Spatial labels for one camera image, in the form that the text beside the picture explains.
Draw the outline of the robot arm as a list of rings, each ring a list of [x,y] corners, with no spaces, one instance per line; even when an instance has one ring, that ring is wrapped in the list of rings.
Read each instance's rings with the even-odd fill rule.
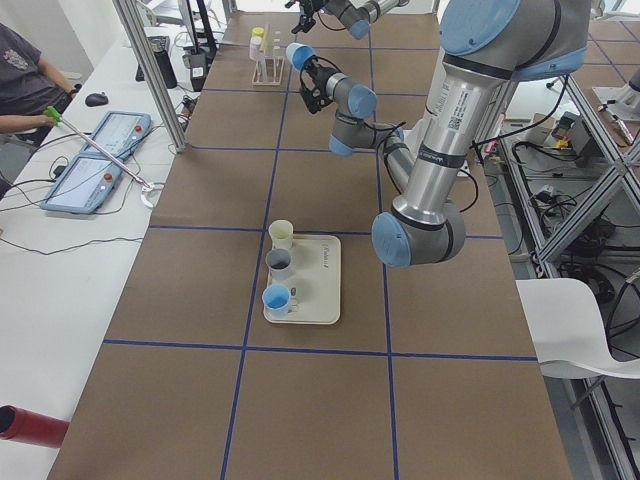
[[[494,90],[578,70],[586,56],[587,1],[452,1],[439,25],[440,66],[423,119],[402,131],[372,121],[375,93],[309,46],[293,43],[286,56],[300,74],[311,112],[335,104],[330,149],[348,156],[373,149],[398,189],[391,208],[372,225],[374,250],[390,267],[453,258],[466,237],[449,194],[466,161]]]
[[[299,20],[291,30],[292,34],[308,33],[316,25],[315,16],[320,16],[320,12],[324,11],[340,22],[342,30],[348,31],[355,39],[362,39],[369,33],[371,25],[384,14],[408,4],[409,1],[403,0],[373,0],[356,7],[347,0],[292,0],[287,1],[285,7],[297,7],[299,10]]]

